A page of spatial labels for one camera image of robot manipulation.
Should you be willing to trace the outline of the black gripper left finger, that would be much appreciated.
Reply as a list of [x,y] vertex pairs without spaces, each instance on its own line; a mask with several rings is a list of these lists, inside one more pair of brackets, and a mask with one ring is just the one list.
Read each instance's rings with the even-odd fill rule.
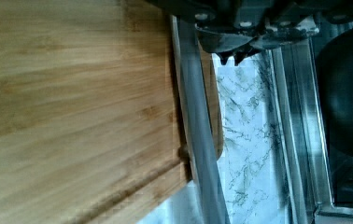
[[208,53],[216,54],[222,65],[225,65],[230,57],[234,64],[240,64],[250,52],[248,44],[253,37],[248,35],[211,31],[204,28],[196,28],[198,40],[202,49]]

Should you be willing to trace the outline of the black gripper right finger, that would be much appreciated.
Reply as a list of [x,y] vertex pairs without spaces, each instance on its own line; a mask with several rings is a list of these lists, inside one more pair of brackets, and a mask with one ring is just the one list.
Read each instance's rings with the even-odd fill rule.
[[237,66],[245,58],[253,56],[257,53],[263,52],[268,49],[277,49],[285,45],[295,44],[303,41],[309,37],[317,35],[319,28],[314,27],[294,27],[294,28],[281,28],[274,32],[267,32],[263,35],[255,37],[247,44],[238,48],[233,55],[234,65]]

